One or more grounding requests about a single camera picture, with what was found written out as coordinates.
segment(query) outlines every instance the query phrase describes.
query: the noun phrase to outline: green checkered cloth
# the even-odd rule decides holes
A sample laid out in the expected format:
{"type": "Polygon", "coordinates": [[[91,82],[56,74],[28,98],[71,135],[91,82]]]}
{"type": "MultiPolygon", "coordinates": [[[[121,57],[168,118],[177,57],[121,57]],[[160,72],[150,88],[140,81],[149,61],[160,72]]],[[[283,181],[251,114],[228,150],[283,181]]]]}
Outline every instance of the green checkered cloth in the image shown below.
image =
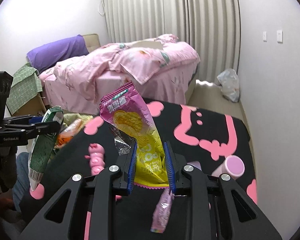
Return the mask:
{"type": "Polygon", "coordinates": [[[30,63],[23,65],[13,75],[10,95],[7,99],[7,107],[14,114],[29,100],[42,91],[39,72],[30,63]]]}

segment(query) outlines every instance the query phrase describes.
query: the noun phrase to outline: curtain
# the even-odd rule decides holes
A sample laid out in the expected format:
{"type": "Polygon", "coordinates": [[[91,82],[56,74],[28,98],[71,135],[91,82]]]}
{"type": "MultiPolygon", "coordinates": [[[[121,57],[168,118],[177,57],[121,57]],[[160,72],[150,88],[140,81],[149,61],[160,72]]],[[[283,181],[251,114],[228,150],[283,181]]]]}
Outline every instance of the curtain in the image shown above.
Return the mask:
{"type": "Polygon", "coordinates": [[[199,79],[216,82],[226,68],[237,71],[240,49],[238,0],[164,0],[165,30],[199,54],[199,79]]]}
{"type": "Polygon", "coordinates": [[[105,0],[112,42],[130,42],[164,34],[162,0],[105,0]]]}

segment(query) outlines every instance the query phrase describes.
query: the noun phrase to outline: barcode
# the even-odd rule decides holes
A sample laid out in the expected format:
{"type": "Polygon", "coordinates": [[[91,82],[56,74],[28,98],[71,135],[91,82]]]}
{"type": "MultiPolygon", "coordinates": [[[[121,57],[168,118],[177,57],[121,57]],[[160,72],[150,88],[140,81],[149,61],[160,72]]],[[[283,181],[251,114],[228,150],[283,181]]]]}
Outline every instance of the barcode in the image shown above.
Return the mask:
{"type": "Polygon", "coordinates": [[[33,179],[34,181],[41,181],[43,173],[37,172],[31,168],[29,168],[29,178],[33,179]]]}

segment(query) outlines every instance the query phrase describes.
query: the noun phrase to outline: white cord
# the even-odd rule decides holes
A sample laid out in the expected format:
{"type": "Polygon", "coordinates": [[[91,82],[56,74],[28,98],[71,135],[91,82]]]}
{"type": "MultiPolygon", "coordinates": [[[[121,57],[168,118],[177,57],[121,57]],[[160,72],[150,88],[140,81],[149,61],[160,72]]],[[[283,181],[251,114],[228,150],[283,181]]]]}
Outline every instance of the white cord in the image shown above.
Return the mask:
{"type": "Polygon", "coordinates": [[[105,16],[105,15],[106,15],[105,4],[103,3],[103,0],[100,0],[100,2],[99,2],[99,5],[98,5],[98,13],[99,13],[101,16],[105,16]],[[102,7],[103,7],[103,13],[100,13],[100,4],[102,4],[102,7]]]}

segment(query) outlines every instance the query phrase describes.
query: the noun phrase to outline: silver screw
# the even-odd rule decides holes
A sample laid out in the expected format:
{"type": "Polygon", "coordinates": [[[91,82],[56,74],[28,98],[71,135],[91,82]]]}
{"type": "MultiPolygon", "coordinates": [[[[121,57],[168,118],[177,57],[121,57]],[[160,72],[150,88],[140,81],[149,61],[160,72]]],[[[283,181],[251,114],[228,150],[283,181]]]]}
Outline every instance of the silver screw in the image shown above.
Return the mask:
{"type": "Polygon", "coordinates": [[[185,169],[185,171],[193,171],[193,166],[191,165],[186,165],[183,168],[185,169]]]}
{"type": "Polygon", "coordinates": [[[115,172],[119,169],[119,167],[117,165],[112,165],[109,167],[109,171],[115,172]]]}
{"type": "Polygon", "coordinates": [[[228,174],[222,174],[221,179],[228,181],[228,180],[230,180],[230,176],[228,174]]]}
{"type": "Polygon", "coordinates": [[[82,176],[80,174],[74,174],[72,176],[72,180],[73,181],[79,181],[82,178],[82,176]]]}

